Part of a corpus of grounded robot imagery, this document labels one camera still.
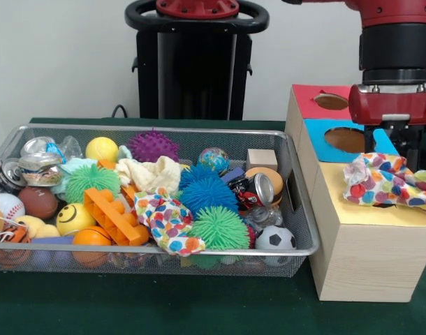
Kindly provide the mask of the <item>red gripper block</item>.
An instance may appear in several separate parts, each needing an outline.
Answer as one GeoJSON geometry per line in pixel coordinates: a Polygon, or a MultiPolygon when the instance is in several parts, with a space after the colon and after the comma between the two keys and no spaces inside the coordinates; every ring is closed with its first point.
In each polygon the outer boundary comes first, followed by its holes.
{"type": "Polygon", "coordinates": [[[408,85],[354,84],[348,97],[354,123],[364,125],[365,153],[374,152],[374,127],[406,122],[411,130],[410,169],[418,169],[420,141],[426,125],[426,83],[408,85]]]}

